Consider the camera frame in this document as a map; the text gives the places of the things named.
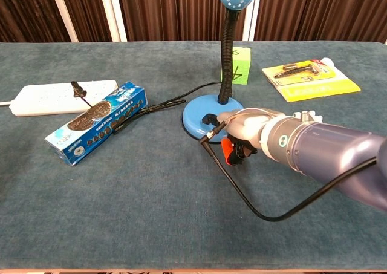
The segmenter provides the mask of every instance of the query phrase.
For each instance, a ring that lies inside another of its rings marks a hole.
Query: blue cookie box
[[[113,121],[125,114],[127,119],[148,104],[145,90],[131,82],[126,82],[101,102],[109,102],[111,111],[104,117],[92,119],[93,124],[90,128],[84,131],[73,131],[67,126],[72,122],[70,121],[45,138],[67,164],[74,166],[104,142],[112,134]]]

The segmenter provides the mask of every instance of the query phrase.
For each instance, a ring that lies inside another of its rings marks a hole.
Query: black power cord
[[[219,126],[215,127],[213,131],[205,135],[202,139],[199,140],[199,142],[202,144],[202,146],[205,148],[205,150],[208,152],[208,154],[214,159],[216,165],[220,168],[222,173],[227,177],[227,179],[231,182],[232,186],[235,188],[239,196],[243,199],[245,204],[249,207],[249,209],[259,218],[271,221],[271,222],[277,222],[277,221],[283,221],[287,218],[290,218],[295,213],[299,212],[300,210],[307,207],[309,204],[317,200],[319,197],[321,197],[323,194],[326,194],[330,189],[332,189],[334,186],[338,185],[339,183],[347,180],[352,175],[363,171],[366,168],[369,168],[376,164],[376,157],[370,158],[368,160],[365,160],[358,164],[357,166],[345,171],[344,173],[340,174],[336,178],[329,181],[327,184],[322,186],[318,191],[310,195],[308,198],[306,198],[304,201],[301,201],[297,206],[292,208],[290,211],[284,213],[283,215],[279,215],[278,217],[268,217],[266,215],[263,215],[260,213],[249,201],[249,199],[244,195],[243,191],[239,188],[239,186],[235,183],[234,179],[230,176],[230,174],[224,169],[222,163],[220,163],[218,157],[215,155],[215,152],[212,150],[209,139],[212,138],[215,134],[217,134],[217,131],[220,131],[223,127],[225,127],[225,123],[222,122]]]
[[[134,120],[137,120],[138,118],[142,117],[143,115],[150,114],[153,112],[160,111],[162,109],[171,108],[173,106],[177,106],[177,105],[181,105],[182,103],[185,103],[186,100],[184,100],[182,98],[185,96],[188,96],[189,94],[192,94],[194,91],[197,91],[200,88],[204,88],[205,86],[220,85],[220,84],[221,84],[221,82],[205,83],[204,85],[197,86],[196,88],[190,90],[187,93],[184,93],[180,96],[174,97],[170,100],[166,100],[165,102],[159,103],[158,105],[147,106],[146,108],[139,110],[132,117],[129,117],[129,118],[125,119],[124,121],[122,121],[122,123],[118,124],[118,126],[113,131],[113,134],[120,132],[122,129],[124,129],[126,126],[128,126],[130,123],[132,123]]]

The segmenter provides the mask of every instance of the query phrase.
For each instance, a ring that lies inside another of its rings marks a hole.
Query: white power strip
[[[84,99],[92,106],[117,88],[115,80],[79,82],[78,84],[86,91]],[[81,113],[89,108],[80,97],[74,97],[71,82],[27,85],[10,104],[12,113],[19,117]]]

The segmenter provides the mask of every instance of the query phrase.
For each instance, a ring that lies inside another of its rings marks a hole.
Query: brown curtain
[[[120,0],[129,41],[219,40],[226,9],[220,0]],[[244,13],[236,28],[242,39]]]
[[[80,42],[112,41],[102,0],[65,0]]]
[[[55,0],[0,0],[1,42],[70,42]]]
[[[287,10],[294,3],[298,8]],[[386,39],[387,0],[261,0],[254,38],[377,42]]]

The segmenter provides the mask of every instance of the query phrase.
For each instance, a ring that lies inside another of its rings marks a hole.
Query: blue desk lamp
[[[233,80],[233,39],[236,23],[241,10],[245,9],[252,0],[221,0],[226,7],[226,18],[223,23],[221,36],[222,84],[220,92],[197,97],[187,104],[183,111],[183,125],[193,138],[200,139],[211,131],[213,125],[203,123],[203,117],[208,114],[218,115],[224,111],[243,109],[243,106],[230,97]],[[219,143],[227,135],[221,131],[211,141]]]

